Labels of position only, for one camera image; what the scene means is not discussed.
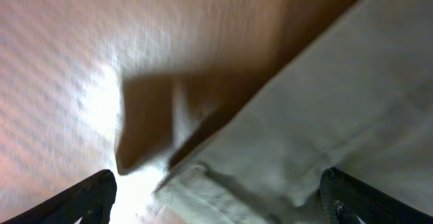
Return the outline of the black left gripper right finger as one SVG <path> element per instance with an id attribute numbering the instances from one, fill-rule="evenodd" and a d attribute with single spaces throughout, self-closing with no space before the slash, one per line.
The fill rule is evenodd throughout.
<path id="1" fill-rule="evenodd" d="M 333 224 L 431 223 L 432 217 L 332 167 L 324 170 L 319 195 Z"/>

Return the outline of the khaki green shorts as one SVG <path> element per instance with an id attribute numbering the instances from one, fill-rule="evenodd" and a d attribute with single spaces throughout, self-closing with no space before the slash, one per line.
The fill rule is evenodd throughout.
<path id="1" fill-rule="evenodd" d="M 156 195 L 189 223 L 331 223 L 331 167 L 432 213 L 432 0 L 360 0 Z"/>

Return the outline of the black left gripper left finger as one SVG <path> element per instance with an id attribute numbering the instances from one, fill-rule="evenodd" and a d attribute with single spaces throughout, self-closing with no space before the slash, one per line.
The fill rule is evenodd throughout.
<path id="1" fill-rule="evenodd" d="M 108 224 L 116 192 L 113 172 L 104 169 L 2 224 Z"/>

